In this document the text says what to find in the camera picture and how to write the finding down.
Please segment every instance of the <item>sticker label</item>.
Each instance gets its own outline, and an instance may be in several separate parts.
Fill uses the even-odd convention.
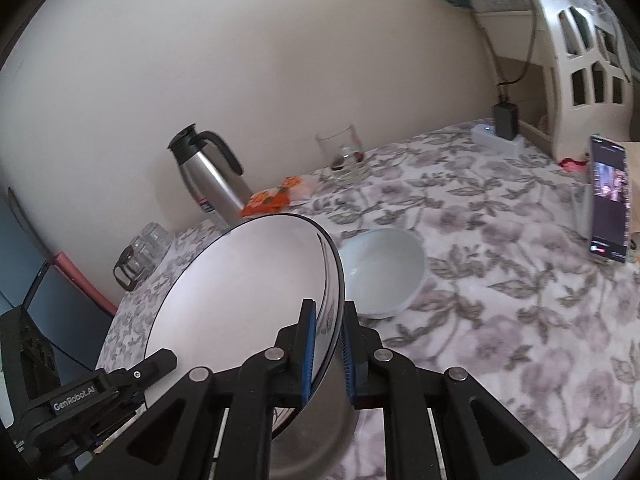
[[[205,213],[211,213],[216,210],[216,208],[214,208],[206,198],[198,200],[198,205]]]

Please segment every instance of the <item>orange snack bag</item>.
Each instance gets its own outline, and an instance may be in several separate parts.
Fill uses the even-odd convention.
[[[240,212],[241,217],[277,213],[289,206],[289,194],[285,189],[267,189],[254,193]]]

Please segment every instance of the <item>bowl rim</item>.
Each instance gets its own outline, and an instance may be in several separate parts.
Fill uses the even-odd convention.
[[[354,237],[351,237],[345,240],[344,243],[341,245],[340,249],[338,250],[338,253],[341,253],[347,245],[353,244],[353,240],[355,240],[356,238],[363,238],[370,233],[375,233],[380,231],[395,231],[395,232],[402,233],[408,237],[411,237],[416,242],[418,247],[420,247],[420,250],[422,251],[422,256],[424,258],[424,267],[422,270],[422,277],[420,278],[418,285],[414,288],[414,290],[409,295],[407,295],[407,297],[401,304],[396,305],[391,310],[379,312],[376,314],[369,314],[367,312],[361,312],[357,310],[358,305],[356,305],[356,310],[358,312],[358,315],[362,317],[366,317],[367,319],[385,319],[387,317],[394,316],[395,314],[399,314],[403,310],[407,309],[409,306],[411,306],[411,304],[413,303],[415,298],[418,296],[418,294],[420,294],[420,291],[424,288],[424,284],[427,282],[427,279],[429,277],[429,264],[428,264],[427,251],[424,250],[424,247],[422,245],[422,241],[420,240],[420,238],[413,232],[409,231],[408,229],[399,229],[397,227],[374,227],[373,229],[369,229],[364,233],[360,233]]]

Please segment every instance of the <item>black cable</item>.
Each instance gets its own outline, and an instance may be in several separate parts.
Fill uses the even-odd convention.
[[[502,99],[502,97],[504,96],[508,98],[507,87],[509,85],[514,85],[522,81],[527,75],[527,72],[529,71],[529,65],[531,65],[531,57],[533,56],[533,47],[534,47],[534,44],[536,43],[536,28],[538,26],[538,14],[536,12],[536,7],[533,4],[533,0],[529,0],[529,5],[531,7],[532,14],[531,14],[531,39],[529,41],[529,51],[527,52],[527,60],[524,63],[524,67],[522,69],[522,72],[520,73],[520,76],[518,76],[516,79],[509,81],[504,76],[504,72],[502,71],[502,67],[498,62],[498,56],[496,56],[494,46],[491,43],[491,39],[489,38],[489,35],[486,33],[486,31],[484,30],[484,27],[482,27],[482,25],[478,21],[478,17],[476,16],[477,13],[471,3],[471,0],[468,0],[468,2],[471,10],[471,15],[474,17],[474,21],[476,22],[476,25],[478,26],[480,33],[484,36],[487,42],[487,45],[489,47],[489,52],[491,53],[491,56],[494,59],[496,72],[498,73],[498,77],[501,79],[501,81],[496,85],[498,88],[498,97],[500,97],[500,99]]]
[[[68,353],[66,353],[62,348],[60,348],[58,345],[56,345],[51,339],[49,339],[47,336],[45,336],[44,334],[42,335],[44,339],[47,340],[47,342],[49,342],[49,344],[55,348],[57,348],[58,350],[60,350],[60,352],[62,352],[64,355],[66,355],[69,359],[71,359],[73,362],[75,362],[77,365],[80,365],[82,368],[84,368],[85,370],[89,371],[89,372],[93,372],[93,370],[91,370],[91,368],[89,368],[87,365],[82,364],[80,361],[78,361],[78,359],[76,359],[75,357],[71,357],[71,355],[69,355]]]
[[[9,306],[13,307],[13,305],[11,305],[11,301],[9,301],[9,298],[8,298],[8,297],[6,297],[6,296],[2,293],[2,290],[0,290],[0,299],[4,300],[4,302],[5,302],[7,305],[9,305]]]

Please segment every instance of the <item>power adapter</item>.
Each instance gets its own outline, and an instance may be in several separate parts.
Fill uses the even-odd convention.
[[[494,105],[495,134],[503,139],[513,140],[518,135],[518,105],[509,102],[506,95]]]

